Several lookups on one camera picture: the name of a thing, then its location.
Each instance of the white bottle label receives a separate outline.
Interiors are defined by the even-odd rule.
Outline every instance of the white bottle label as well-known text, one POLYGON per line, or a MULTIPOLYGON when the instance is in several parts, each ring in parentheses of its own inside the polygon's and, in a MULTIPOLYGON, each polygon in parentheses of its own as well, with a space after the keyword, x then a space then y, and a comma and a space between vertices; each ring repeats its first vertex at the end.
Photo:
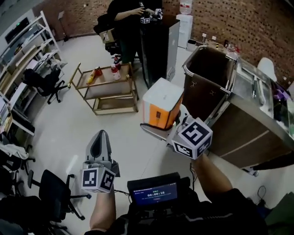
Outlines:
POLYGON ((119 80, 120 79, 119 71, 117 71, 116 73, 113 73, 113 77, 114 77, 114 80, 119 80))

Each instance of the black shirt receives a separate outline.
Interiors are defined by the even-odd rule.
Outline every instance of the black shirt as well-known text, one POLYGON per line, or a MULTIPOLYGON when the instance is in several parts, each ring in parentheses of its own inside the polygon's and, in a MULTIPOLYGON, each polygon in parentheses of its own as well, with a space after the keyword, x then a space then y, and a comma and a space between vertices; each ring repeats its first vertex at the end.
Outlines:
POLYGON ((85 235, 267 234, 255 204, 237 189, 219 195, 212 203, 199 202, 197 195, 191 196, 182 209, 177 217, 154 221, 151 225, 138 224, 128 213, 119 217, 105 233, 89 231, 85 235))
MULTIPOLYGON (((114 20, 116 15, 120 12, 131 11, 139 8, 139 2, 144 4, 145 9, 155 10, 161 8, 159 0, 113 0, 107 10, 110 20, 114 20)), ((115 31, 120 38, 131 39, 140 36, 140 16, 131 15, 125 19, 115 21, 115 31)))

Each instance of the white floor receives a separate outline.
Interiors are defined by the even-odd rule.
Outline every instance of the white floor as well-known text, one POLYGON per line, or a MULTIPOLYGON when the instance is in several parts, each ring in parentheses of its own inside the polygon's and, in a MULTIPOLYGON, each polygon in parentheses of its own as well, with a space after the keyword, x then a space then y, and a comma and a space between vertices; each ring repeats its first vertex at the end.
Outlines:
MULTIPOLYGON (((105 51, 98 36, 71 39, 62 45, 61 50, 68 64, 64 68, 63 79, 68 81, 74 69, 81 62, 82 70, 90 70, 96 66, 109 66, 112 63, 110 54, 105 51)), ((173 83, 183 86, 184 73, 181 68, 190 55, 182 48, 178 49, 176 75, 173 83)), ((147 88, 143 82, 141 70, 136 72, 137 86, 140 97, 147 88)), ((165 143, 157 140, 140 128, 142 122, 142 107, 138 113, 113 114, 95 116, 87 104, 81 99, 72 87, 61 93, 62 102, 52 102, 40 108, 34 120, 36 135, 33 138, 33 152, 36 162, 30 162, 29 167, 34 171, 34 179, 40 181, 45 169, 52 171, 58 177, 66 180, 66 170, 75 156, 78 160, 70 173, 76 175, 72 180, 72 194, 79 194, 79 173, 82 162, 85 160, 85 148, 94 134, 104 129, 108 132, 112 158, 119 162, 121 177, 115 180, 115 189, 127 191, 127 181, 132 179, 148 178, 161 174, 179 172, 182 177, 191 176, 189 159, 173 153, 165 147, 165 143)), ((234 187, 241 190, 245 196, 257 201, 257 190, 265 185, 265 196, 268 206, 275 206, 288 191, 293 190, 293 170, 291 167, 260 172, 253 177, 210 154, 215 164, 229 177, 234 187)), ((27 195, 37 195, 39 188, 33 186, 25 188, 27 195)), ((201 200, 206 200, 203 191, 196 182, 196 191, 201 200)), ((75 200, 75 205, 86 217, 79 220, 74 214, 67 214, 62 222, 68 226, 72 235, 81 235, 89 229, 89 220, 95 205, 95 194, 92 199, 75 200)), ((117 215, 127 212, 128 198, 120 193, 116 194, 117 215)))

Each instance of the brick wall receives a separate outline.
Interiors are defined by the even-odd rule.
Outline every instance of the brick wall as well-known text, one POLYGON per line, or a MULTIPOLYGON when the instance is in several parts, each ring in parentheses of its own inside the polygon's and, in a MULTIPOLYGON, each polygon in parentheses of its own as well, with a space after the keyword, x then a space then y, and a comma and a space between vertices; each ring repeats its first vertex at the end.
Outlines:
MULTIPOLYGON (((68 36, 93 33, 97 17, 104 14, 111 0, 45 0, 34 8, 43 10, 61 39, 58 13, 65 11, 64 27, 68 36)), ((164 13, 179 13, 179 0, 163 0, 164 13)), ((245 60, 257 66, 262 57, 275 64, 279 81, 294 77, 294 9, 284 0, 194 0, 192 36, 201 39, 205 32, 223 43, 238 44, 245 60)))

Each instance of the box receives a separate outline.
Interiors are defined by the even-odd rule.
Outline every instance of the box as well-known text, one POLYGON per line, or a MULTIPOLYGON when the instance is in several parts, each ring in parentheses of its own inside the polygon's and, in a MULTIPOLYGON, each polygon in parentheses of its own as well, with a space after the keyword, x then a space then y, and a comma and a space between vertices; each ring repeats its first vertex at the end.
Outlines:
POLYGON ((95 193, 109 193, 115 173, 106 167, 83 169, 82 189, 95 193))
POLYGON ((143 122, 160 129, 172 127, 184 89, 160 78, 143 96, 143 122))
POLYGON ((212 130, 196 118, 172 139, 174 150, 192 159, 197 159, 211 145, 212 130))
POLYGON ((102 42, 105 44, 110 42, 115 42, 117 40, 117 36, 115 34, 114 28, 99 33, 99 36, 101 37, 102 42))

